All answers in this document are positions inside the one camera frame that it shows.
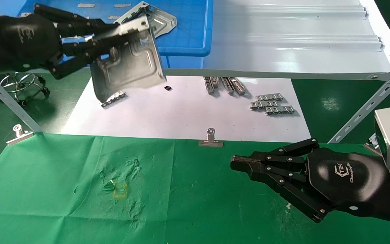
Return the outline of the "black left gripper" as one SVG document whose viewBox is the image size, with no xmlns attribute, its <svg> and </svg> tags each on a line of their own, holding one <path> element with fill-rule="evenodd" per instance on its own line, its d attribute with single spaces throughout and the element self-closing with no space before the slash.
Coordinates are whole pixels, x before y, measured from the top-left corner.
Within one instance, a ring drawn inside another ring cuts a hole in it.
<svg viewBox="0 0 390 244">
<path fill-rule="evenodd" d="M 109 55 L 111 48 L 123 45 L 128 38 L 115 35 L 62 44 L 60 34 L 102 34 L 113 29 L 113 23 L 36 3 L 34 14 L 27 17 L 0 16 L 0 63 L 3 71 L 46 68 L 55 79 L 62 79 Z M 63 55 L 72 58 L 60 62 Z"/>
</svg>

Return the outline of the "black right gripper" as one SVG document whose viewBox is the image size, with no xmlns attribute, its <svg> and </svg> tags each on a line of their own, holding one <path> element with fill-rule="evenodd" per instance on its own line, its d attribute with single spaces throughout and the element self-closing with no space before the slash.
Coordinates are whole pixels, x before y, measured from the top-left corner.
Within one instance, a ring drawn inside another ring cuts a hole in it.
<svg viewBox="0 0 390 244">
<path fill-rule="evenodd" d="M 375 216 L 374 198 L 387 177 L 382 159 L 319 147 L 318 140 L 310 138 L 269 152 L 234 155 L 230 168 L 247 173 L 254 182 L 266 184 L 316 223 L 333 210 L 359 217 Z M 308 179 L 302 174 L 277 168 L 297 167 L 305 163 L 305 155 L 308 155 Z M 309 189 L 309 182 L 328 205 L 304 192 Z"/>
</svg>

